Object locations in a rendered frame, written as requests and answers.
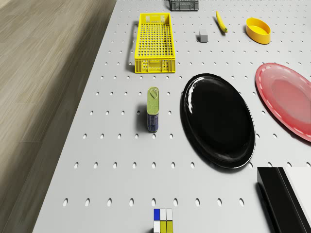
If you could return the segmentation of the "puzzle cube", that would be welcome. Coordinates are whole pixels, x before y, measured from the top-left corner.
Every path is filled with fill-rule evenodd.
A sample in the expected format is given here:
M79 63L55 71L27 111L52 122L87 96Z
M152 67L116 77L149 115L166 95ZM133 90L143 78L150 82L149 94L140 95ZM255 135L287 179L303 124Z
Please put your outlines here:
M154 209L153 233L173 233L173 211L171 208Z

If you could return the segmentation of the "flat-sided can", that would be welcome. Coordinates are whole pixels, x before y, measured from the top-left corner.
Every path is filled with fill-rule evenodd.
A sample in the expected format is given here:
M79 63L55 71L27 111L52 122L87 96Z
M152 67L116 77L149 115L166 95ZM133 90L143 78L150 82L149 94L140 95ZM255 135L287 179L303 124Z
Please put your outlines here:
M150 87L147 92L147 128L150 132L158 130L159 89Z

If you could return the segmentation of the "yellow basket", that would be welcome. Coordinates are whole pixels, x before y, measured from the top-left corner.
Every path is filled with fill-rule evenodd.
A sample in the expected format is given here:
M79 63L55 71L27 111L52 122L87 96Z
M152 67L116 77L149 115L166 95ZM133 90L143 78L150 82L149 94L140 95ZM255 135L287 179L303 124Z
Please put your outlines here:
M135 72L175 72L175 49L170 13L140 14L135 48Z

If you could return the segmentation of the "black plate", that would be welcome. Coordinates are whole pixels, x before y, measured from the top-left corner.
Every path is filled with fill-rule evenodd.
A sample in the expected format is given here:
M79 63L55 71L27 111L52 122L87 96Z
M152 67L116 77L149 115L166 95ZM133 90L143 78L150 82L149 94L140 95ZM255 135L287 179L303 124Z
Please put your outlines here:
M203 159L229 169L250 161L256 144L254 121L228 81L210 73L193 76L183 90L180 112L185 134Z

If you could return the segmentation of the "dark grey basket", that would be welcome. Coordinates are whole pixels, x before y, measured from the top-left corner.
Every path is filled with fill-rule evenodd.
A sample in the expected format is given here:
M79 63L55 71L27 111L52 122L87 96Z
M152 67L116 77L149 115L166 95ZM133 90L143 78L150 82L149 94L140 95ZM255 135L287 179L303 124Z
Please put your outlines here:
M171 11L198 11L199 0L170 0Z

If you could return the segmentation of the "banana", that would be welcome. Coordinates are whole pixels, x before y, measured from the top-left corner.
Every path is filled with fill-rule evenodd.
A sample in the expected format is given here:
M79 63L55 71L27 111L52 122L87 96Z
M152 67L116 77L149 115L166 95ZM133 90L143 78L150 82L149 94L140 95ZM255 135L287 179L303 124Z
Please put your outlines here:
M216 11L216 19L217 19L217 22L218 22L218 25L220 27L220 29L222 30L223 33L227 33L228 32L228 29L227 27L224 25L223 21L222 21L222 18L219 14L218 11Z

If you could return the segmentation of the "yellow bowl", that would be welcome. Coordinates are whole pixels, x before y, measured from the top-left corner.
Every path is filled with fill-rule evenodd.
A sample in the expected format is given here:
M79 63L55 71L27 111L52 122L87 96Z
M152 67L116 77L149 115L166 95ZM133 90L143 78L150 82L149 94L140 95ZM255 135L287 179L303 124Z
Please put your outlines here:
M269 44L271 41L271 29L264 21L250 17L246 20L246 33L257 43Z

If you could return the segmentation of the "red plate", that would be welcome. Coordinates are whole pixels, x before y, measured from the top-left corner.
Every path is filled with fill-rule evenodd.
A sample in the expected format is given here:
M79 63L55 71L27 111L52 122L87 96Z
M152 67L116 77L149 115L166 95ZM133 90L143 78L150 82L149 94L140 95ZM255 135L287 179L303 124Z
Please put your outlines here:
M311 82L277 63L259 66L255 82L270 112L294 134L311 142Z

